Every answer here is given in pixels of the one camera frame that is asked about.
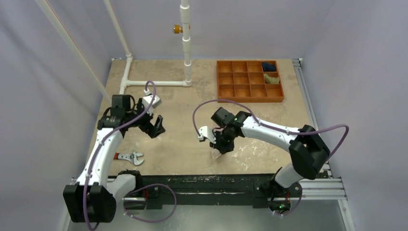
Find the pink and white underwear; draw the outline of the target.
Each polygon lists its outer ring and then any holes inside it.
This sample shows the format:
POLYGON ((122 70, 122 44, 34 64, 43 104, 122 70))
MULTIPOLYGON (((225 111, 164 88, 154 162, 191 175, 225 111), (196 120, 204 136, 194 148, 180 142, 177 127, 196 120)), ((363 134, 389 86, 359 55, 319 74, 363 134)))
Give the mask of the pink and white underwear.
POLYGON ((222 153, 217 150, 217 149, 211 149, 211 157, 212 160, 216 160, 217 158, 219 158, 222 155, 222 153))

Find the orange compartment tray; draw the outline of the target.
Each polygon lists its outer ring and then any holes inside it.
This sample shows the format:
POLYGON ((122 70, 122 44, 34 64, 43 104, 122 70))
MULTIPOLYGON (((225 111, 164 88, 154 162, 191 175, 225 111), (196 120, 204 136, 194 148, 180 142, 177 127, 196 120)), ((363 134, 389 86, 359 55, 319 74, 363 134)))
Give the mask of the orange compartment tray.
POLYGON ((217 97, 238 103, 281 103, 284 92, 275 60, 217 61, 217 97), (277 72, 264 72, 262 62, 275 64, 277 72), (263 74, 279 77, 279 84, 267 84, 263 74))

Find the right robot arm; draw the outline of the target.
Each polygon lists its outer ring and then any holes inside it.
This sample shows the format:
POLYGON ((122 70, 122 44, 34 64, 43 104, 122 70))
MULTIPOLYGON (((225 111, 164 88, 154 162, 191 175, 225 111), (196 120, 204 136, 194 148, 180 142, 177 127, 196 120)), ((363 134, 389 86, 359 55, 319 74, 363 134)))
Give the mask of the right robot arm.
POLYGON ((211 120, 220 130, 208 129, 203 136, 210 140, 210 147, 220 154, 232 152, 237 137, 261 140, 289 153, 291 162, 280 168, 267 185, 256 187, 271 197, 283 195, 300 180, 314 180, 331 153, 320 135, 309 125, 302 128, 278 126, 257 121, 247 112, 240 111, 234 115, 222 107, 216 110, 211 120))

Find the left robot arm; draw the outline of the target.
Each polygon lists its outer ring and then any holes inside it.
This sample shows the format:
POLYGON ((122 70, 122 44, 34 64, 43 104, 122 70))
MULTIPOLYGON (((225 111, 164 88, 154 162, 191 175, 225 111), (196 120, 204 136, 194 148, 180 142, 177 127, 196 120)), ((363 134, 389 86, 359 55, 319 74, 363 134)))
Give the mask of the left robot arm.
POLYGON ((152 139, 165 132, 161 115, 155 124, 151 123, 153 109, 160 103, 161 99, 151 93, 138 100, 131 95, 113 95, 111 107, 97 123, 96 141, 83 172, 63 191, 73 222, 109 223, 126 194, 132 197, 142 194, 143 183, 138 171, 122 171, 113 182, 108 182, 108 172, 129 128, 139 128, 152 139))

